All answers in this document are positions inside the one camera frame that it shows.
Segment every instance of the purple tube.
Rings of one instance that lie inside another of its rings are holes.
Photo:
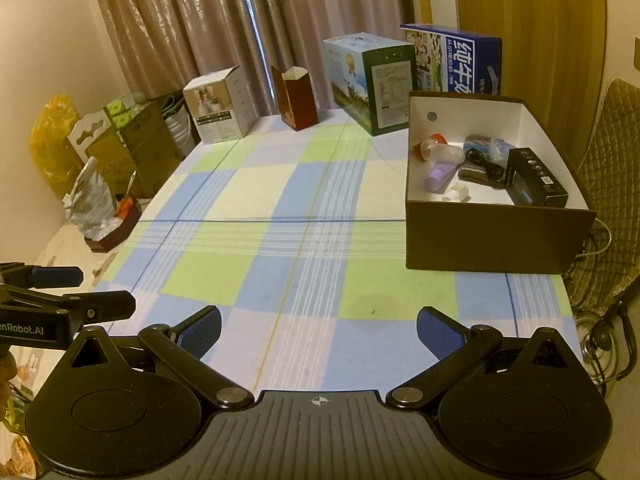
[[[458,167],[453,164],[436,164],[431,171],[427,180],[424,181],[427,189],[432,193],[436,193],[442,189],[442,186],[456,173]]]

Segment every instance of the white cable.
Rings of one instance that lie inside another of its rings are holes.
[[[613,239],[613,235],[611,234],[611,229],[609,229],[609,226],[606,225],[602,220],[600,220],[599,218],[596,218],[597,222],[600,222],[602,224],[602,226],[607,230],[607,233],[609,233],[609,241],[607,242],[607,245],[605,245],[603,248],[601,248],[600,250],[597,251],[593,251],[593,253],[580,253],[576,256],[576,258],[586,258],[587,256],[595,256],[596,254],[602,254],[604,251],[606,251],[607,249],[609,249],[609,246],[611,245],[611,240]]]

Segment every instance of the light switch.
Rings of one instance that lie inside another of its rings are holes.
[[[640,38],[636,38],[636,53],[634,54],[634,66],[640,70]]]

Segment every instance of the plaid tablecloth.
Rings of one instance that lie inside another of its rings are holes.
[[[384,396],[436,361],[415,333],[423,305],[509,336],[554,326],[578,352],[559,276],[405,268],[406,150],[406,130],[370,137],[341,110],[302,132],[268,117],[199,145],[98,284],[138,301],[110,333],[215,304],[222,337],[203,360],[256,394]]]

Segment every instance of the metal screw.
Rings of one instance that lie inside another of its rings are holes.
[[[407,404],[409,402],[418,402],[422,398],[422,392],[418,388],[406,386],[404,388],[396,388],[391,392],[391,396],[398,402]]]
[[[221,402],[225,404],[237,404],[238,402],[242,402],[248,396],[247,390],[244,388],[222,388],[217,394],[216,397]]]

